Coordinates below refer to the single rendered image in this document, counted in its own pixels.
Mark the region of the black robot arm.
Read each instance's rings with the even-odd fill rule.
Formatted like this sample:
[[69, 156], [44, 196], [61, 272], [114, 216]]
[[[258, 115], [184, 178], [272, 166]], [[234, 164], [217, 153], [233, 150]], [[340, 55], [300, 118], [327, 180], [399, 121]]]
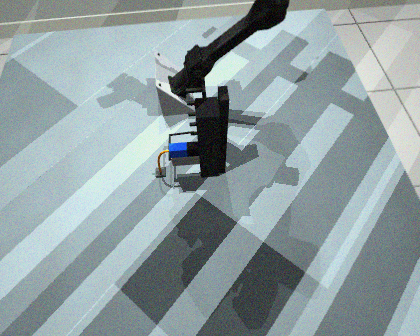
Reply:
[[185, 89], [202, 88], [215, 62], [258, 30], [272, 29], [287, 15], [290, 0], [256, 0], [249, 13], [207, 46], [196, 44], [187, 51], [184, 68], [168, 76], [171, 92], [186, 98]]

